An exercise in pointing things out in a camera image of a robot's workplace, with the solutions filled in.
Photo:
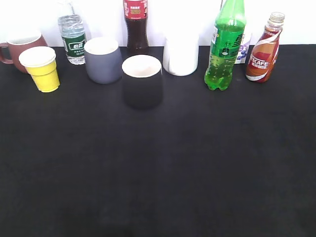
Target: yellow paper cup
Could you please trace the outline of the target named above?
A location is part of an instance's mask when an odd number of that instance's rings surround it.
[[[55,91],[60,85],[55,58],[54,49],[45,46],[29,48],[19,56],[41,92]]]

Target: green bottle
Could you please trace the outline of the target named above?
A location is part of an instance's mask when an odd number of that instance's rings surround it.
[[[210,90],[226,90],[246,25],[243,0],[226,0],[216,17],[209,66],[204,81]]]

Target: mug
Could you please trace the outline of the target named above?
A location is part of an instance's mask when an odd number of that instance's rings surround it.
[[[110,84],[122,77],[122,55],[119,43],[98,37],[84,45],[85,68],[90,79],[99,84]]]
[[[163,68],[175,76],[187,76],[198,67],[198,34],[169,34],[163,50]]]
[[[15,67],[23,73],[28,73],[26,68],[20,63],[20,54],[36,46],[47,46],[47,43],[38,30],[23,30],[9,34],[7,43],[0,43],[0,61],[6,64],[14,64]],[[2,48],[8,47],[11,58],[6,59]]]
[[[137,109],[150,109],[162,101],[161,63],[149,55],[126,59],[123,69],[123,98]]]

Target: cup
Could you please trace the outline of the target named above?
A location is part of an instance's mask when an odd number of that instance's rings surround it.
[[[123,98],[137,109],[150,109],[162,101],[162,73],[158,59],[136,55],[126,59],[123,69]]]
[[[175,76],[187,76],[198,67],[198,34],[167,35],[163,50],[163,68]]]
[[[90,79],[110,84],[122,77],[122,55],[114,39],[99,37],[84,45],[85,68]]]
[[[47,46],[47,43],[38,30],[22,30],[9,34],[7,43],[0,43],[0,61],[6,64],[14,64],[15,67],[23,73],[28,73],[19,61],[20,54],[32,47]],[[2,48],[8,47],[11,58],[6,59]]]
[[[41,92],[55,91],[60,85],[55,58],[54,49],[45,46],[29,48],[19,57]]]

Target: white background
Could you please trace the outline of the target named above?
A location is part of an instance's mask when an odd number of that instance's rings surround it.
[[[165,33],[177,27],[197,31],[200,45],[210,45],[220,0],[148,0],[148,39],[150,46],[162,46]],[[244,0],[247,26],[253,32],[251,43],[261,36],[273,11],[285,13],[281,44],[316,43],[314,0]],[[75,12],[82,16],[87,38],[114,37],[126,45],[126,26],[122,0],[73,0]],[[17,27],[40,28],[49,46],[62,46],[57,25],[55,0],[1,0],[0,42]]]

